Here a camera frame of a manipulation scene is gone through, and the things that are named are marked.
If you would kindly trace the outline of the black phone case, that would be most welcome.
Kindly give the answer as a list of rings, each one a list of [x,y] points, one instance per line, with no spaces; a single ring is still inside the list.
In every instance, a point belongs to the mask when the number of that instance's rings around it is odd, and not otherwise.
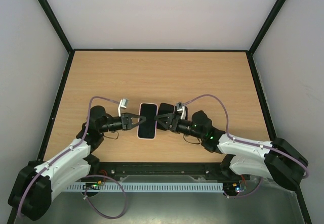
[[[158,115],[166,115],[169,113],[174,113],[174,106],[168,103],[160,103],[158,108]],[[166,131],[167,129],[160,123],[162,120],[167,119],[166,117],[159,118],[159,122],[156,123],[156,128],[159,130]]]

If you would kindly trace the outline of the black phone pink edge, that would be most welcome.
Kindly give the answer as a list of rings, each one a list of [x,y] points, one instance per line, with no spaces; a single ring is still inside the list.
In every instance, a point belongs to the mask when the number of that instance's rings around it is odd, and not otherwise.
[[[182,116],[182,111],[178,111],[177,108],[175,108],[174,113],[176,115],[179,115],[181,119],[188,120],[189,119],[188,107],[184,106],[183,108],[185,110],[185,116],[183,118],[181,117]]]

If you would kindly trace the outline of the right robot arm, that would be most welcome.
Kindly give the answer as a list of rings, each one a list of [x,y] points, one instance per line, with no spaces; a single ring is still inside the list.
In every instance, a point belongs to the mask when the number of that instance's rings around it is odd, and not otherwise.
[[[253,141],[231,136],[212,125],[202,110],[191,120],[168,113],[154,118],[164,129],[198,138],[205,150],[225,154],[221,174],[230,180],[236,175],[255,175],[274,180],[279,186],[296,191],[306,175],[308,161],[289,142]]]

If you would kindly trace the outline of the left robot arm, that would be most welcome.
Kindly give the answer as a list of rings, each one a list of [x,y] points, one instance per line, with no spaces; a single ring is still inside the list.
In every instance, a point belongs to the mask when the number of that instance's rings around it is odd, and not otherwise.
[[[8,204],[31,220],[40,219],[68,186],[95,173],[99,160],[92,153],[103,142],[104,133],[131,130],[145,121],[144,116],[121,113],[113,117],[102,106],[92,107],[81,131],[64,150],[50,160],[19,171]]]

